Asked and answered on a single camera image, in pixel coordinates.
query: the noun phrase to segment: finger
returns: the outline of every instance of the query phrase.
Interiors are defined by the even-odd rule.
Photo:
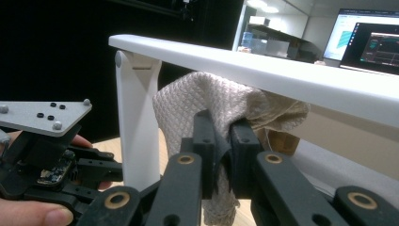
[[[106,190],[112,186],[112,182],[101,182],[99,185],[99,190]]]
[[[0,143],[0,156],[3,154],[6,145],[4,143]]]
[[[14,140],[21,134],[21,132],[22,131],[15,131],[15,132],[8,133],[11,138],[11,140],[9,141],[9,145],[11,145],[12,142],[14,142]]]
[[[79,147],[83,147],[83,148],[92,148],[93,147],[93,145],[88,140],[81,137],[80,135],[76,135],[74,137],[74,139],[72,140],[72,144],[79,146]]]
[[[0,199],[0,209],[0,225],[65,226],[73,221],[70,210],[52,203]]]

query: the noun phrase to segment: white wall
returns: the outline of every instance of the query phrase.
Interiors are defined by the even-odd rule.
[[[291,134],[399,180],[399,128],[312,105]]]
[[[310,17],[308,20],[303,39],[312,42],[321,55],[327,46],[335,20],[336,17]]]
[[[256,16],[270,20],[270,28],[298,38],[302,38],[308,21],[307,16],[264,13],[261,10],[257,11]]]

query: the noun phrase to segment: knitted cloth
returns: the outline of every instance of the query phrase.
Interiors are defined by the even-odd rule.
[[[215,132],[225,139],[230,125],[240,119],[247,118],[255,131],[283,132],[303,122],[310,110],[306,103],[201,72],[190,73],[158,91],[153,107],[169,157],[180,151],[182,137],[192,137],[194,115],[201,110],[210,111]],[[232,225],[239,202],[229,191],[223,168],[219,170],[217,186],[217,194],[202,201],[205,224]]]

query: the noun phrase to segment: wooden table surface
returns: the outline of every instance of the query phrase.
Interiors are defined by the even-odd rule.
[[[120,139],[113,138],[103,142],[93,144],[94,148],[102,152],[109,152],[115,155],[115,160],[122,162],[121,151],[120,151]],[[168,163],[168,152],[165,137],[161,131],[159,131],[159,166],[160,173],[163,174]],[[123,185],[123,183],[114,183],[113,186]],[[237,215],[233,223],[234,226],[254,226],[255,221],[250,212],[250,201],[240,200],[240,207],[237,208]]]

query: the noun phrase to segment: black plastic part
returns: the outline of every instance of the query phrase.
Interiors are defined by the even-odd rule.
[[[254,173],[281,225],[348,225],[283,154],[259,153]]]
[[[24,162],[41,169],[51,170],[65,153],[80,128],[80,125],[75,125],[62,137],[38,136],[34,143],[30,143],[31,146],[24,146],[24,151],[27,153]]]
[[[253,133],[247,120],[240,120],[231,126],[232,177],[231,184],[237,199],[250,199],[255,178],[253,165],[262,145]]]
[[[280,226],[272,205],[258,186],[253,189],[250,211],[258,226]]]
[[[14,166],[18,161],[24,159],[31,147],[36,143],[39,135],[22,131],[14,140],[12,145],[3,153],[2,162]]]
[[[24,200],[61,204],[71,210],[75,218],[80,218],[88,209],[88,204],[80,202],[75,196],[37,188],[29,188]]]
[[[101,192],[96,189],[73,184],[64,185],[64,187],[62,188],[62,193],[67,195],[73,195],[78,200],[86,203],[91,203],[97,196],[101,194]]]
[[[10,170],[1,169],[5,178],[0,181],[0,194],[6,200],[21,200],[26,190],[39,179],[40,172],[40,169],[19,165]]]
[[[131,225],[145,225],[148,215],[152,209],[156,192],[158,191],[159,185],[161,185],[161,180],[140,191],[140,214],[136,214]]]
[[[351,225],[399,225],[399,211],[374,192],[358,186],[336,190],[333,204]]]
[[[76,225],[131,225],[140,202],[137,190],[129,186],[114,186],[104,191],[79,218]]]
[[[146,225],[200,225],[201,159],[173,155],[156,193]]]
[[[98,149],[95,148],[82,148],[70,145],[68,150],[74,152],[76,154],[76,158],[91,158],[103,161],[113,161],[114,155],[112,153],[107,152],[100,152]]]
[[[193,149],[202,159],[202,198],[209,200],[215,187],[215,131],[209,111],[194,117]]]
[[[180,153],[193,153],[194,144],[192,137],[183,137],[182,143],[180,144]]]
[[[121,163],[81,158],[77,162],[82,186],[96,188],[101,181],[121,182]]]

